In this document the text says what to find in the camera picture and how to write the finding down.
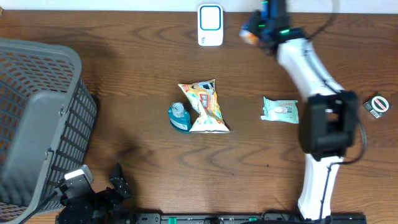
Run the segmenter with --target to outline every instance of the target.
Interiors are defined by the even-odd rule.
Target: gray plastic basket
[[[19,223],[83,163],[97,107],[68,47],[0,39],[0,223]],[[59,198],[39,213],[62,208]]]

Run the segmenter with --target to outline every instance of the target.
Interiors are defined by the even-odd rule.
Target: yellow packaging
[[[190,132],[228,133],[217,102],[216,80],[192,84],[178,84],[200,115]]]

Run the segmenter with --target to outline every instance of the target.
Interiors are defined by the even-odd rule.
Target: wooden table
[[[297,125],[261,121],[263,96],[299,100],[275,59],[238,37],[246,13],[226,13],[224,43],[197,44],[194,12],[5,11],[0,35],[66,45],[101,98],[86,163],[96,191],[110,186],[116,162],[134,186],[130,205],[164,213],[261,213],[291,210],[300,196],[304,154]],[[314,31],[327,14],[293,14]],[[330,73],[363,103],[377,91],[398,106],[398,16],[342,14],[315,39]],[[188,101],[179,83],[216,79],[229,134],[181,134],[169,124],[172,102]],[[374,119],[360,106],[369,149],[340,168],[333,212],[364,212],[368,223],[397,223],[397,110]],[[359,151],[360,141],[347,158]],[[55,213],[29,223],[54,223]]]

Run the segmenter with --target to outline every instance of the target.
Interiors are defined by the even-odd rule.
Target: wet wipes packet
[[[297,111],[297,100],[268,100],[264,97],[264,115],[262,120],[284,121],[293,124],[299,123],[299,112]]]
[[[178,84],[200,115],[191,130],[198,133],[228,133],[217,102],[216,80],[192,84]]]

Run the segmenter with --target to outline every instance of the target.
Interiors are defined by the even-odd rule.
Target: small plastic bottle
[[[169,108],[170,124],[182,133],[188,133],[192,128],[191,116],[184,110],[182,103],[173,103]]]

